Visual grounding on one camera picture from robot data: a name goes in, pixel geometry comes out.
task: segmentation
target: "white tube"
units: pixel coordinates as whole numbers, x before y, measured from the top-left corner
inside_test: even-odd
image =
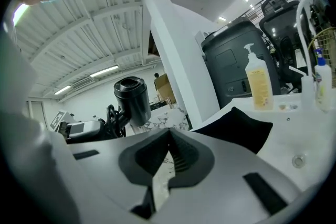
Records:
[[[296,68],[294,68],[294,67],[289,66],[288,68],[289,68],[290,70],[296,72],[296,73],[299,73],[299,74],[303,75],[304,77],[307,75],[306,73],[304,73],[304,72],[302,72],[301,70],[296,69]]]
[[[308,2],[308,1],[310,1],[310,0],[301,0],[300,1],[298,9],[296,11],[296,23],[297,23],[299,37],[301,39],[303,51],[305,52],[304,56],[305,56],[306,62],[307,62],[308,76],[312,77],[311,61],[310,61],[310,58],[309,58],[308,46],[307,46],[305,37],[303,36],[303,31],[302,31],[302,28],[301,28],[301,18],[300,18],[302,10],[303,10],[306,2]]]

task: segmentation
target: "white wall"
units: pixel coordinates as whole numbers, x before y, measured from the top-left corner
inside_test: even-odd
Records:
[[[193,12],[185,7],[173,4],[176,8],[182,21],[185,23],[185,27],[191,31],[193,36],[195,36],[199,31],[201,32],[214,32],[217,31],[220,26],[202,15]]]
[[[40,98],[28,98],[28,100],[31,102],[42,102],[43,103],[44,114],[46,117],[48,128],[51,122],[53,121],[53,119],[55,118],[57,112],[64,109],[63,104],[59,104],[57,100],[40,99]]]
[[[149,69],[133,76],[144,79],[147,84],[150,102],[156,98],[156,90],[154,86],[154,74],[163,75],[164,69],[162,65],[157,65],[154,69]],[[116,81],[111,81],[104,85],[95,87],[82,94],[79,94],[63,103],[64,109],[69,113],[73,113],[77,121],[91,121],[93,116],[106,120],[106,108],[112,104],[117,109],[118,102],[113,93],[113,87]]]

